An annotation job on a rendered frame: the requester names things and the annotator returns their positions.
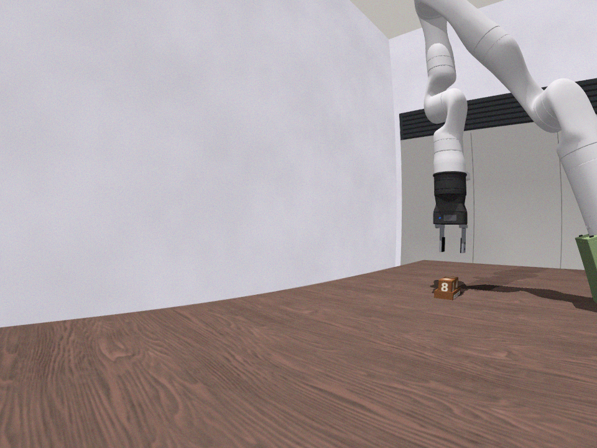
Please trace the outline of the orange open tray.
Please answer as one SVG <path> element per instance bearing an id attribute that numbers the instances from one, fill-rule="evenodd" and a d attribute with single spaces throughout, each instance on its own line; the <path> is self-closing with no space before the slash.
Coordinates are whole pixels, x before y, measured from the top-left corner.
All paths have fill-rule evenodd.
<path id="1" fill-rule="evenodd" d="M 434 291 L 434 298 L 453 300 L 458 295 L 460 295 L 460 292 L 461 292 L 461 287 L 458 287 L 453 292 L 438 291 L 438 289 L 436 289 Z"/>

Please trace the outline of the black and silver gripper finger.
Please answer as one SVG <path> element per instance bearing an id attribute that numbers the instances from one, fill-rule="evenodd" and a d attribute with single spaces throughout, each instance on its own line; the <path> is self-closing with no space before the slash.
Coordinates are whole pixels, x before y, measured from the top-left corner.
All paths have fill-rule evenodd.
<path id="1" fill-rule="evenodd" d="M 459 225 L 459 228 L 461 228 L 460 253 L 465 253 L 465 249 L 466 249 L 466 228 L 468 228 L 468 225 Z"/>
<path id="2" fill-rule="evenodd" d="M 445 251 L 445 225 L 435 224 L 435 228 L 440 228 L 440 245 L 439 252 Z"/>

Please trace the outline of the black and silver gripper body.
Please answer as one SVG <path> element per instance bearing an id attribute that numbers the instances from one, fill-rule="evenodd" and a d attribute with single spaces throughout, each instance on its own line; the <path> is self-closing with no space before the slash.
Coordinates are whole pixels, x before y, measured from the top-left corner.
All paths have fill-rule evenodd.
<path id="1" fill-rule="evenodd" d="M 466 172 L 464 153 L 457 150 L 436 152 L 433 171 L 436 201 L 433 224 L 467 225 L 465 198 L 470 173 Z"/>

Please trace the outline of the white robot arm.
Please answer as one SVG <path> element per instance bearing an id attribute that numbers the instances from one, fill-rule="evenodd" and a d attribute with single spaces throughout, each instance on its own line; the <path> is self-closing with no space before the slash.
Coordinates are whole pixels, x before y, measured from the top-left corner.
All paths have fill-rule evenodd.
<path id="1" fill-rule="evenodd" d="M 560 78 L 543 90 L 530 75 L 516 40 L 467 0 L 414 0 L 424 37 L 428 82 L 424 111 L 445 124 L 433 135 L 438 151 L 463 152 L 468 104 L 457 88 L 447 21 L 468 52 L 516 98 L 533 122 L 549 133 L 562 130 L 557 154 L 589 236 L 597 235 L 597 116 L 583 89 Z"/>

